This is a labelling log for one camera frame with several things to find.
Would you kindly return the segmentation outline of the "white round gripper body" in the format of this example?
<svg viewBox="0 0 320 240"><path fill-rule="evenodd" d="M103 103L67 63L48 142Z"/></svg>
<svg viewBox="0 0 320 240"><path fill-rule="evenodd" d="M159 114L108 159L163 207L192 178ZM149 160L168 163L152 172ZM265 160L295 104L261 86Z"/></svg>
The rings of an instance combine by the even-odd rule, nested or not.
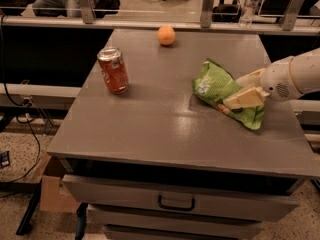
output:
<svg viewBox="0 0 320 240"><path fill-rule="evenodd" d="M260 76L260 85L275 101L298 99L302 93L296 87L291 72L293 56L275 61Z"/></svg>

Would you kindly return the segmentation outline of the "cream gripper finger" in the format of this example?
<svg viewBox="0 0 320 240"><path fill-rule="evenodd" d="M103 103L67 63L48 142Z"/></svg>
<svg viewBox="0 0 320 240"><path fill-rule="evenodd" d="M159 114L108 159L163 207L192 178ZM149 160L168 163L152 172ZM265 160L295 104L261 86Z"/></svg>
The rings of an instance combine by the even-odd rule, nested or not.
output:
<svg viewBox="0 0 320 240"><path fill-rule="evenodd" d="M253 71L246 74L236 80L236 83L242 87L259 87L260 77L264 73L265 69L261 68L259 70Z"/></svg>
<svg viewBox="0 0 320 240"><path fill-rule="evenodd" d="M231 110L256 107L263 105L268 96L262 87L243 88L224 99L223 104Z"/></svg>

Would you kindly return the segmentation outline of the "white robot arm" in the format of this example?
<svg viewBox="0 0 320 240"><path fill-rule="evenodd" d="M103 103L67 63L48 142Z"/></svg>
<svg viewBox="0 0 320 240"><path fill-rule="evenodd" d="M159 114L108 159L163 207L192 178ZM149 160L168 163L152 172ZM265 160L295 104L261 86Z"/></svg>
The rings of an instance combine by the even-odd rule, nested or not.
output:
<svg viewBox="0 0 320 240"><path fill-rule="evenodd" d="M320 90L320 48L288 56L236 80L241 89L223 100L231 110L284 102Z"/></svg>

